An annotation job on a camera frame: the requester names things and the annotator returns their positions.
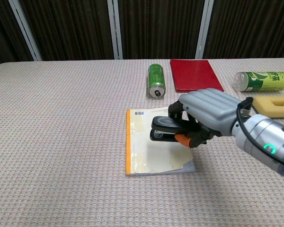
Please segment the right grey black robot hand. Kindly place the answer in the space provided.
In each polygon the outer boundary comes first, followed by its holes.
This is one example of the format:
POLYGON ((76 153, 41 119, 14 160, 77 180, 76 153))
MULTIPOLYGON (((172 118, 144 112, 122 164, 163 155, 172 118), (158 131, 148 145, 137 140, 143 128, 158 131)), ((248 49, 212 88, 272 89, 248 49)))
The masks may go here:
POLYGON ((237 121, 241 101, 214 88, 200 89, 180 95, 168 108, 168 116, 181 123, 187 132, 176 132, 180 144, 196 148, 207 140, 230 137, 237 121))

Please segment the black stapler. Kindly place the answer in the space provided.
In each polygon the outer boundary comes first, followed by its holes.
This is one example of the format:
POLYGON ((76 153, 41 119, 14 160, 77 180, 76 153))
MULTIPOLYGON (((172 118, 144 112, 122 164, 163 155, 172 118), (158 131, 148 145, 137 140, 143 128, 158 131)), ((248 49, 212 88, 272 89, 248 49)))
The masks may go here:
POLYGON ((192 138, 200 130, 201 126, 194 121, 156 116, 151 123, 150 139, 152 141, 177 142, 176 134, 192 138))

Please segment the cream notebook orange spine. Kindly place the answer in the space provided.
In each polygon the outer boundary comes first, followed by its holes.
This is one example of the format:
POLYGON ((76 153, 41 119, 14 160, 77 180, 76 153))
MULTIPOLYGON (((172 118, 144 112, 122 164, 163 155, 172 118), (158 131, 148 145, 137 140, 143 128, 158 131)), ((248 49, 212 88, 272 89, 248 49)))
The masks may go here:
POLYGON ((152 141, 151 122, 167 116, 168 108, 128 109, 126 112, 127 176, 186 174, 195 172, 191 150, 177 142, 152 141))

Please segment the red folder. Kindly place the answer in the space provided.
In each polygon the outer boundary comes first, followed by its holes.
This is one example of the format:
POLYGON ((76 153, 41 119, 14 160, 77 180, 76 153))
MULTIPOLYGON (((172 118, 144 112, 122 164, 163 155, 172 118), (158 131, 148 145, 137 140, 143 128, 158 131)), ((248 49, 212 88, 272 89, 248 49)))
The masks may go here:
POLYGON ((224 91, 208 60, 170 60, 175 91, 215 88, 224 91))

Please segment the yellow sponge with square hole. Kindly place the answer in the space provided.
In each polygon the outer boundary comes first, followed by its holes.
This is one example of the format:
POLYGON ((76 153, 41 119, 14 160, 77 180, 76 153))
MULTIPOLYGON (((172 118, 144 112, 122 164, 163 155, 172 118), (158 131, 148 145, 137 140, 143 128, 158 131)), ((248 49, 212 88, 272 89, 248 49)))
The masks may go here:
POLYGON ((261 115, 284 118, 284 96, 256 96, 252 104, 261 115))

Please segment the plastic bottle with green label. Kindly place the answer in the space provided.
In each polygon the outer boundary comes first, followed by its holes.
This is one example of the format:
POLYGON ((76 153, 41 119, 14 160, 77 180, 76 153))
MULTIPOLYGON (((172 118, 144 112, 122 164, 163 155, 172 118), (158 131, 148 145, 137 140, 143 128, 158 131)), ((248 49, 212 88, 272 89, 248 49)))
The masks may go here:
POLYGON ((284 72, 238 72, 232 82, 240 92, 275 92, 284 90, 284 72))

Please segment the green drink can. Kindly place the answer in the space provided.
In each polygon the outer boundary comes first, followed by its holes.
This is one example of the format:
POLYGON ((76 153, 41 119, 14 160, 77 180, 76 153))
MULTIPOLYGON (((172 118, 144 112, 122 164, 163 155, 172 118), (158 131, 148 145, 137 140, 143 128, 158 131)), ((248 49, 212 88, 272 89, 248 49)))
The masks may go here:
POLYGON ((151 64, 148 69, 147 93, 153 99, 161 99, 166 93, 163 67, 151 64))

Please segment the dark brown pleated curtain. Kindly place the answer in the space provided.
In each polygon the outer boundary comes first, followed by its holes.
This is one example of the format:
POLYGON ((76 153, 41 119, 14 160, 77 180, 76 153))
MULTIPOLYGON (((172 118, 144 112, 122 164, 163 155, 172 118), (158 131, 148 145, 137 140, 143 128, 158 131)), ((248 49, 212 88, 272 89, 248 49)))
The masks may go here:
MULTIPOLYGON (((19 0, 44 61, 114 57, 107 0, 19 0)), ((192 59, 205 0, 117 0, 125 59, 192 59)), ((206 59, 284 58, 284 0, 213 0, 206 59)), ((0 63, 32 61, 0 0, 0 63)))

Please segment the beige woven tablecloth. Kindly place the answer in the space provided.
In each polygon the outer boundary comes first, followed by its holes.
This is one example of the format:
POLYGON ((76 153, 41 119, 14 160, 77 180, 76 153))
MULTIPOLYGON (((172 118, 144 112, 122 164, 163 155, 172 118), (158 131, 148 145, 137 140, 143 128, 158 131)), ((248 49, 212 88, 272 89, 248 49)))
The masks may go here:
POLYGON ((125 175, 126 111, 147 96, 154 60, 0 64, 0 227, 284 227, 284 178, 214 138, 196 171, 125 175))

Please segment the grey metal post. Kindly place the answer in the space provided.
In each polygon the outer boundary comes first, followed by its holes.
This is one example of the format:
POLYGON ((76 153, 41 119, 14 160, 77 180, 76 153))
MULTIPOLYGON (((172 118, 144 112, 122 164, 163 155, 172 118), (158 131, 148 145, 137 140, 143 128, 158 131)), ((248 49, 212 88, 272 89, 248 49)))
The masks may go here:
POLYGON ((26 19, 26 16, 24 14, 20 1, 19 0, 8 0, 8 2, 11 6, 13 14, 20 27, 21 33, 24 37, 24 40, 27 44, 30 54, 32 55, 33 60, 42 61, 43 60, 42 56, 40 54, 39 48, 36 44, 35 38, 28 24, 28 21, 26 19))
POLYGON ((204 8, 203 8, 197 46, 195 51, 195 59, 203 58, 208 29, 213 11, 213 5, 214 5, 214 0, 204 0, 204 8))
POLYGON ((122 48, 118 0, 107 0, 107 8, 108 8, 114 59, 122 60, 123 48, 122 48))

